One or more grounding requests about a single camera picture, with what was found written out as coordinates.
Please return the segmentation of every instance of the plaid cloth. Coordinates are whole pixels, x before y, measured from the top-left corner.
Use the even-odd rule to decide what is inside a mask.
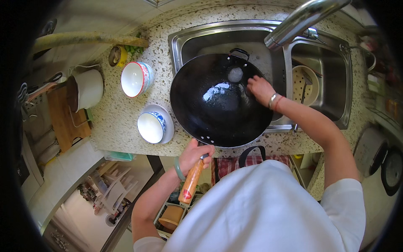
[[[266,156],[266,160],[272,159],[280,161],[290,167],[290,161],[288,156],[272,155]],[[251,165],[258,165],[263,162],[262,156],[247,156],[245,161],[245,167]],[[216,184],[215,170],[218,169],[219,179],[223,178],[230,172],[239,169],[239,157],[237,158],[214,158],[211,163],[211,186]]]

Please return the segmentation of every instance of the black wok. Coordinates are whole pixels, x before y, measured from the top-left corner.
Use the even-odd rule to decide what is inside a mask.
[[[195,57],[176,74],[170,91],[173,113],[182,127],[205,144],[231,148],[262,135],[273,112],[247,90],[247,80],[263,74],[250,62],[230,54]]]

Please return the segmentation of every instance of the speckled countertop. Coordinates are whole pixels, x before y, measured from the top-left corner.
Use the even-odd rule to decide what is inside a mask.
[[[127,97],[120,85],[120,74],[123,68],[110,67],[107,61],[109,50],[97,60],[101,64],[104,77],[104,95],[101,101],[92,108],[94,117],[91,141],[94,147],[103,150],[150,154],[159,156],[179,155],[191,136],[179,125],[173,116],[169,103],[170,84],[173,80],[168,35],[189,27],[206,23],[235,19],[283,20],[299,4],[289,3],[292,8],[266,4],[239,4],[240,1],[214,1],[194,3],[164,13],[150,20],[140,28],[150,42],[137,61],[148,63],[155,71],[154,85],[144,95],[136,98]],[[325,19],[315,28],[333,34],[355,44],[352,32],[342,28],[330,19]],[[353,148],[364,125],[371,120],[365,109],[365,64],[358,50],[351,51],[353,68],[353,102],[351,107],[349,128],[343,133]],[[137,118],[142,108],[157,103],[165,107],[171,114],[175,133],[173,139],[166,144],[149,144],[144,141],[137,130]],[[243,150],[253,145],[263,145],[266,153],[277,155],[321,152],[322,148],[312,141],[304,132],[296,137],[290,133],[267,133],[255,142],[234,149],[216,149],[216,157],[239,156]],[[323,159],[320,160],[308,191],[315,198],[323,192]]]

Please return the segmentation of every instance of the person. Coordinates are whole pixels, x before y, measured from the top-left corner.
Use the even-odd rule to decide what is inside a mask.
[[[174,168],[164,173],[135,203],[132,213],[136,252],[173,251],[358,251],[365,230],[359,173],[350,145],[322,113],[275,94],[258,76],[248,89],[262,105],[294,122],[324,150],[324,193],[318,203],[276,160],[243,167],[224,176],[192,208],[168,241],[153,224],[180,179]],[[191,140],[179,157],[183,174],[214,147]]]

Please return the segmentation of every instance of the faucet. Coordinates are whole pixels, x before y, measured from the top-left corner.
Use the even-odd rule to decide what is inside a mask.
[[[310,26],[350,2],[351,0],[310,0],[293,11],[273,32],[267,35],[264,43],[270,50],[277,50],[297,36],[321,41],[316,30]]]

